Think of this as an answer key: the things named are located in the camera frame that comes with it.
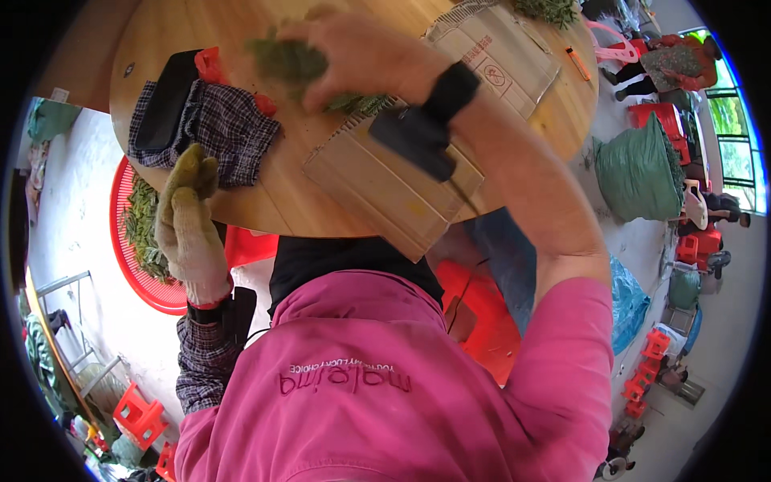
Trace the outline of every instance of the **round wooden table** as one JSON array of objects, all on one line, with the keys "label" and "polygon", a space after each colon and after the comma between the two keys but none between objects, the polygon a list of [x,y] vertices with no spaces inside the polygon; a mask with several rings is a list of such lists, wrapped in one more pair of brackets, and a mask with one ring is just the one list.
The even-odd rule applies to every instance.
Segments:
[{"label": "round wooden table", "polygon": [[[279,138],[262,158],[260,181],[253,187],[219,190],[210,200],[217,221],[275,234],[310,238],[352,238],[376,234],[350,215],[301,172],[311,150],[324,143],[341,125],[343,116],[309,116],[297,101],[273,81],[261,79],[254,59],[244,48],[247,39],[263,37],[270,25],[283,19],[302,19],[315,0],[145,0],[123,33],[113,63],[109,111],[115,134],[127,151],[131,114],[146,80],[157,80],[169,57],[192,49],[219,46],[223,71],[231,85],[270,96],[278,106],[275,119],[283,126]],[[340,9],[370,12],[402,33],[420,37],[436,18],[449,10],[451,0],[336,0]],[[581,148],[594,118],[598,98],[598,70],[591,38],[583,22],[558,30],[540,22],[531,25],[549,43],[562,68],[528,123],[544,136],[565,161]],[[592,75],[581,78],[566,47],[573,49]],[[129,66],[130,74],[125,75]],[[132,165],[160,190],[168,170]],[[503,205],[489,182],[473,198],[483,212]],[[473,217],[465,207],[457,221]]]}]

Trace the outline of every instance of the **hand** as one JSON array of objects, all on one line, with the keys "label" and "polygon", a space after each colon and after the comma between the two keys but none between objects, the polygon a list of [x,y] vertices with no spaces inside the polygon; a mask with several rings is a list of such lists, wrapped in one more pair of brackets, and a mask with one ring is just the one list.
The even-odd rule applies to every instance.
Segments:
[{"label": "hand", "polygon": [[233,291],[225,250],[204,199],[217,190],[217,160],[192,144],[177,160],[158,201],[155,238],[197,308],[215,308]]},{"label": "hand", "polygon": [[672,69],[662,69],[662,74],[664,74],[670,79],[678,79],[680,77],[680,74],[678,74]]},{"label": "hand", "polygon": [[284,26],[278,39],[307,42],[327,58],[325,74],[305,93],[303,105],[311,112],[346,92],[387,93],[407,103],[423,103],[436,77],[452,64],[449,57],[366,15],[325,7],[307,18]]}]

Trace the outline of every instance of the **pink shirt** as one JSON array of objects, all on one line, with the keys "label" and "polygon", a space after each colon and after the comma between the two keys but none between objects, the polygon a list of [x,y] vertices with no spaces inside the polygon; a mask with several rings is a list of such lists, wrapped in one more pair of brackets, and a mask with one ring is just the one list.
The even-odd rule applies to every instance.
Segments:
[{"label": "pink shirt", "polygon": [[177,480],[591,480],[611,423],[611,291],[541,300],[506,388],[398,276],[338,271],[277,308],[219,407],[188,415]]}]

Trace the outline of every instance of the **plaid cloth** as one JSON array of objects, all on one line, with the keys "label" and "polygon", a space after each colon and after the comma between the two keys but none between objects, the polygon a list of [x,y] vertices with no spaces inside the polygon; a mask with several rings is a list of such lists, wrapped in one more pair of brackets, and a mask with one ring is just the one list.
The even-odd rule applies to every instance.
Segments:
[{"label": "plaid cloth", "polygon": [[182,411],[189,415],[219,406],[243,346],[236,345],[221,322],[200,325],[190,319],[190,311],[177,322],[177,336],[180,339],[177,398]]},{"label": "plaid cloth", "polygon": [[220,161],[220,187],[254,186],[260,159],[273,144],[281,124],[264,116],[246,90],[198,79],[190,88],[171,146],[162,151],[140,151],[136,148],[136,134],[155,85],[148,80],[136,102],[128,155],[143,166],[171,168],[187,146],[197,142],[207,156]]}]

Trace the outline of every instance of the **smartphone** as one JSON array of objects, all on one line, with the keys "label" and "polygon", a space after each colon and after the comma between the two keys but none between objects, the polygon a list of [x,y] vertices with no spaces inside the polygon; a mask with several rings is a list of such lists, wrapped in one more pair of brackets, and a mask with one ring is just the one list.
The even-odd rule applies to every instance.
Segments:
[{"label": "smartphone", "polygon": [[200,51],[188,50],[169,57],[136,133],[138,150],[164,150],[171,146],[180,127],[190,86],[198,78],[195,54]]}]

